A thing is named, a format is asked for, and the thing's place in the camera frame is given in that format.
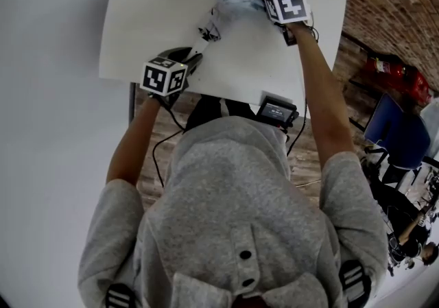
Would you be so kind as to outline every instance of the fire extinguisher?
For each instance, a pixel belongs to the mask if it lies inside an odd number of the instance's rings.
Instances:
[[[364,69],[366,71],[378,71],[380,73],[390,74],[392,77],[400,79],[403,79],[407,74],[407,67],[403,63],[389,63],[371,57],[368,57]]]

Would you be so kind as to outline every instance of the gray hoodie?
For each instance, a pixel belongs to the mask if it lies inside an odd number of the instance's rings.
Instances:
[[[285,135],[241,117],[186,133],[165,192],[144,213],[136,188],[102,191],[80,262],[85,305],[125,283],[138,307],[229,308],[238,295],[273,308],[346,307],[341,265],[358,260],[373,296],[383,279],[383,220],[351,152],[322,171],[320,208],[289,181]]]

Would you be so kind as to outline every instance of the blue chair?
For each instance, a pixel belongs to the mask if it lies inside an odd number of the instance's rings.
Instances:
[[[383,153],[377,166],[387,155],[389,164],[399,169],[415,170],[423,161],[439,166],[437,161],[425,156],[431,140],[422,118],[403,112],[387,93],[381,96],[365,128],[349,120],[364,132],[365,139],[381,147],[365,149],[366,153]]]

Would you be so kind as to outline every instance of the cable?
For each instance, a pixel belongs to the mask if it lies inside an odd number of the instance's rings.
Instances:
[[[314,27],[314,14],[313,12],[311,12],[311,20],[312,20],[312,24],[308,25],[307,21],[303,21],[303,25],[306,26],[308,28],[308,30],[312,33],[313,37],[315,38],[315,40],[318,43],[318,39],[320,38],[320,35],[317,31],[317,29]]]
[[[305,116],[303,118],[303,125],[302,128],[300,129],[298,135],[296,136],[296,138],[294,139],[294,141],[292,142],[292,144],[289,146],[288,152],[287,152],[287,156],[289,155],[289,153],[291,152],[291,150],[293,149],[294,144],[296,143],[297,139],[299,138],[299,136],[302,134],[303,129],[305,129],[305,123],[307,121],[307,111],[308,111],[308,103],[307,103],[307,99],[305,98]]]
[[[161,105],[164,109],[166,109],[166,111],[171,115],[172,120],[174,120],[174,123],[180,128],[180,130],[177,131],[175,134],[172,134],[171,136],[167,137],[166,139],[163,139],[162,141],[159,141],[158,143],[156,143],[156,145],[155,145],[154,148],[152,149],[152,160],[154,161],[154,164],[155,164],[155,166],[156,166],[156,171],[157,171],[158,178],[160,179],[160,183],[162,184],[162,187],[165,187],[165,184],[163,183],[162,176],[160,175],[160,170],[158,170],[158,164],[157,164],[157,161],[156,161],[156,155],[155,155],[156,148],[157,148],[158,145],[160,145],[161,143],[163,143],[163,142],[165,142],[165,141],[167,141],[167,140],[169,140],[169,139],[172,139],[174,136],[180,134],[182,131],[185,131],[185,128],[183,128],[183,127],[181,126],[181,124],[178,123],[178,121],[177,121],[175,115],[174,115],[173,112],[171,111],[171,108],[170,108],[170,107],[169,107],[169,106],[163,101],[163,99],[162,99],[160,96],[158,96],[158,95],[154,95],[153,97],[154,97],[155,99],[157,99],[157,100],[160,102],[160,105]]]
[[[162,106],[164,109],[167,110],[167,112],[171,115],[172,120],[174,120],[174,123],[175,123],[175,124],[181,129],[181,130],[184,130],[185,128],[183,128],[183,127],[181,126],[181,124],[178,123],[178,121],[177,121],[175,115],[174,115],[173,112],[171,111],[171,108],[165,103],[165,101],[163,101],[163,100],[161,99],[161,97],[158,96],[158,95],[155,95],[154,98],[157,99],[157,100],[160,102],[161,106]]]
[[[315,184],[316,182],[320,182],[320,181],[322,181],[322,180],[318,179],[318,180],[314,180],[314,181],[311,181],[311,182],[307,182],[306,184],[296,185],[296,187],[304,187],[304,186]]]
[[[157,148],[158,145],[160,145],[161,143],[163,143],[163,142],[165,142],[165,141],[167,141],[167,140],[169,140],[169,139],[172,139],[174,136],[180,134],[182,131],[183,131],[183,130],[179,130],[179,131],[177,131],[175,134],[172,134],[171,136],[167,137],[166,139],[163,139],[162,141],[159,141],[158,143],[156,143],[156,145],[155,145],[154,148],[152,149],[152,159],[153,159],[154,164],[155,164],[155,166],[156,166],[157,175],[158,175],[158,178],[160,179],[160,183],[162,184],[162,187],[165,187],[165,184],[163,184],[163,179],[162,179],[162,176],[160,175],[160,170],[158,170],[158,164],[157,164],[156,156],[155,156],[156,148]]]

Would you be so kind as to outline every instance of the person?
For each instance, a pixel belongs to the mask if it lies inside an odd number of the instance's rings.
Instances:
[[[248,119],[243,104],[228,102],[232,116],[221,117],[219,99],[203,97],[144,213],[136,183],[160,108],[147,99],[91,220],[78,275],[87,307],[361,307],[375,294],[387,241],[346,104],[309,30],[288,27],[322,168],[320,208],[290,182],[282,131]]]
[[[438,257],[438,246],[432,241],[427,243],[429,231],[425,226],[419,225],[430,206],[417,209],[405,195],[380,181],[379,170],[367,164],[363,170],[370,183],[373,198],[392,224],[401,258],[420,256],[424,265],[431,265]]]

